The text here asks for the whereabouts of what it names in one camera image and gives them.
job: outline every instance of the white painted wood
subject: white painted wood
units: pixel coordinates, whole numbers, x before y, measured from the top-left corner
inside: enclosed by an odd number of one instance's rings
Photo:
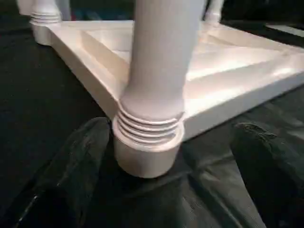
[[[61,14],[55,0],[35,0],[31,17],[30,23],[36,42],[51,45],[48,27],[61,22]]]
[[[93,53],[84,48],[82,35],[83,31],[96,34],[104,30],[132,31],[133,22],[74,21],[62,22],[59,26],[49,26],[49,29],[52,33],[52,47],[100,107],[113,119],[128,76],[126,74],[126,78],[121,79],[113,75],[103,62],[98,61]],[[214,61],[204,65],[201,70],[204,72],[211,64],[213,69],[218,66],[218,72],[208,73],[205,76],[197,74],[192,79],[188,78],[185,83],[184,140],[303,83],[304,76],[301,73],[304,71],[304,66],[301,64],[304,60],[303,49],[223,25],[219,25],[210,36],[212,39],[209,41],[214,46],[205,53],[208,55],[209,52],[214,52],[217,58],[214,57]],[[234,53],[233,48],[239,46],[250,48]],[[206,46],[198,43],[196,50],[198,47]],[[231,52],[225,51],[226,48],[231,47]],[[204,53],[204,51],[201,49],[195,53]],[[124,54],[126,52],[119,53],[118,56],[128,62],[129,54],[125,56]],[[248,57],[247,66],[238,66],[239,60],[245,61],[243,59]],[[233,65],[220,71],[220,66],[225,66],[226,62],[231,60],[235,61]]]
[[[22,15],[30,15],[32,12],[34,0],[17,0],[19,13]]]
[[[56,3],[61,12],[62,20],[71,20],[70,0],[56,0]]]
[[[211,26],[218,26],[222,17],[222,8],[225,0],[211,0],[205,15],[205,22]]]
[[[276,30],[279,30],[282,32],[287,32],[289,34],[296,35],[299,37],[304,37],[304,31],[297,29],[297,28],[293,28],[293,27],[285,26],[285,25],[266,25],[266,26],[271,29],[276,29]]]
[[[175,161],[184,135],[183,87],[204,3],[136,1],[130,76],[113,121],[115,157],[131,175],[154,178]]]

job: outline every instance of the white leg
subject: white leg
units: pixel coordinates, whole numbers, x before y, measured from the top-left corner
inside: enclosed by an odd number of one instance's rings
[[[115,155],[153,178],[175,161],[184,135],[183,87],[204,0],[137,0],[130,80],[113,121]]]
[[[17,0],[19,13],[22,15],[30,15],[33,7],[33,0]]]
[[[56,0],[62,15],[62,20],[71,20],[70,0]]]
[[[222,17],[222,8],[224,0],[211,0],[208,11],[206,12],[205,21],[211,26],[219,25]]]
[[[30,23],[36,42],[51,45],[48,26],[61,22],[61,14],[55,0],[35,0],[31,17]]]

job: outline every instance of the white furniture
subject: white furniture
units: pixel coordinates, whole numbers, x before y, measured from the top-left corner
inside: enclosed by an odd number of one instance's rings
[[[31,15],[35,0],[17,0],[19,13],[22,15]],[[63,20],[71,20],[70,0],[56,0]]]
[[[135,23],[61,22],[54,0],[36,1],[36,41],[113,120],[116,159],[134,176],[164,174],[182,140],[304,83],[301,48],[218,23],[205,36],[204,6],[137,0]]]

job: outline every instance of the black cloth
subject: black cloth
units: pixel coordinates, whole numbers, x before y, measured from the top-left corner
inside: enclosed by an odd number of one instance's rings
[[[304,134],[285,118],[239,123],[231,144],[246,188],[268,228],[304,226]]]
[[[29,29],[12,30],[0,34],[0,216],[75,129],[105,115],[52,48],[36,44]],[[153,180],[123,172],[110,140],[85,227],[264,227],[229,149],[232,126],[259,120],[279,128],[285,120],[276,110],[304,121],[303,93],[183,143],[169,173]]]

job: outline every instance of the dark background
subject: dark background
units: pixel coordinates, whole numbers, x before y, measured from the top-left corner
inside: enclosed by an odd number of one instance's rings
[[[130,17],[133,4],[134,0],[71,0],[74,9],[118,10],[128,12]],[[303,0],[225,0],[223,19],[303,23],[303,10]],[[15,0],[0,0],[0,15],[14,11]]]

